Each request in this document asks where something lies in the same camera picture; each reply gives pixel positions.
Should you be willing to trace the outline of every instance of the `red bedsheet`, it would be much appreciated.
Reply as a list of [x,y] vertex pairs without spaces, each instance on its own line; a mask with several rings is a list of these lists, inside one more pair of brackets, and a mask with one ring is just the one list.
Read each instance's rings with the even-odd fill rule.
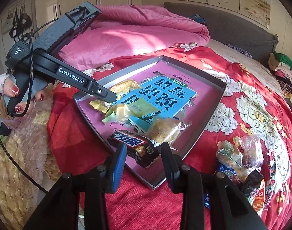
[[[184,162],[201,172],[213,173],[217,167],[219,141],[233,142],[235,136],[259,134],[264,153],[271,149],[276,157],[274,194],[271,207],[263,211],[262,219],[269,229],[282,229],[292,215],[291,110],[279,95],[264,87],[240,64],[226,61],[207,47],[190,50],[179,44],[177,46],[145,55],[119,57],[100,71],[88,71],[88,74],[99,80],[144,59],[166,55],[226,82],[221,103]],[[74,175],[88,172],[103,163],[110,154],[76,108],[72,100],[75,92],[77,89],[63,83],[55,88],[48,122],[50,148],[59,169],[62,173],[71,172]],[[266,161],[262,173],[268,177]],[[155,191],[150,191],[125,169],[120,188],[115,194],[107,195],[106,199],[110,229],[179,228],[182,195],[173,195],[166,182]],[[209,211],[205,208],[206,229],[210,229],[209,222]]]

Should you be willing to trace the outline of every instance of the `screw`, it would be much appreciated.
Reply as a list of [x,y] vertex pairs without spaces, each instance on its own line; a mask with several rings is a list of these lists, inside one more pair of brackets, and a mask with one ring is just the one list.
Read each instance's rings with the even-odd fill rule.
[[105,169],[106,169],[106,166],[105,165],[99,165],[99,166],[97,166],[97,170],[98,171],[105,171]]
[[191,166],[186,165],[186,164],[182,164],[181,168],[185,171],[189,171],[191,169]]
[[71,177],[70,173],[63,174],[63,178],[65,178],[65,179],[69,179],[70,177]]
[[225,177],[225,174],[223,172],[217,172],[216,176],[220,179],[223,179]]

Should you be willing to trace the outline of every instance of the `fingernail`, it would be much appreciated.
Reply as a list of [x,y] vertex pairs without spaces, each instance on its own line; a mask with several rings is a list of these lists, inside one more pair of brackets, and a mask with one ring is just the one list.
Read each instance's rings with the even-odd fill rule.
[[16,87],[15,85],[12,85],[10,87],[11,92],[13,93],[14,96],[17,96],[19,94],[19,88]]
[[21,108],[21,106],[16,105],[16,107],[15,107],[15,111],[21,113],[21,112],[22,112],[22,108]]

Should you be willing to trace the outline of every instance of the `pile of clothes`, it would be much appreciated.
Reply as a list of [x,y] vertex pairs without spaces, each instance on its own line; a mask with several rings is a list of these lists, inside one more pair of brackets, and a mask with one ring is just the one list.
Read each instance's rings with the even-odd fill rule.
[[270,53],[268,66],[279,82],[284,98],[292,110],[292,60],[283,53]]

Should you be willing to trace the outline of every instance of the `pink comforter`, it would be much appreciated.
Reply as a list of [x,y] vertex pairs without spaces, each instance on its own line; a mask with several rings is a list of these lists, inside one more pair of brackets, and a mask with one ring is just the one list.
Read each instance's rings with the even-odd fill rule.
[[206,46],[206,26],[157,6],[97,6],[103,13],[91,30],[65,46],[59,57],[80,71],[106,64],[110,59],[151,53],[175,42]]

